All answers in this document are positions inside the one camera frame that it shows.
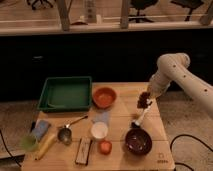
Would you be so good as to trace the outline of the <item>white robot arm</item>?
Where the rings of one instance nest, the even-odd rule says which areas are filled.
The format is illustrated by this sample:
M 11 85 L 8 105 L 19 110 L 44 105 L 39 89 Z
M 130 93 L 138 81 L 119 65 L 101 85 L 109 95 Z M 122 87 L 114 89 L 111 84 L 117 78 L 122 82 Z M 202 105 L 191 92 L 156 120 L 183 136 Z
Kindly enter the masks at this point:
M 157 60 L 157 72 L 150 78 L 147 91 L 152 98 L 159 97 L 174 81 L 213 119 L 213 86 L 192 74 L 188 70 L 189 65 L 190 57 L 186 53 L 161 55 Z

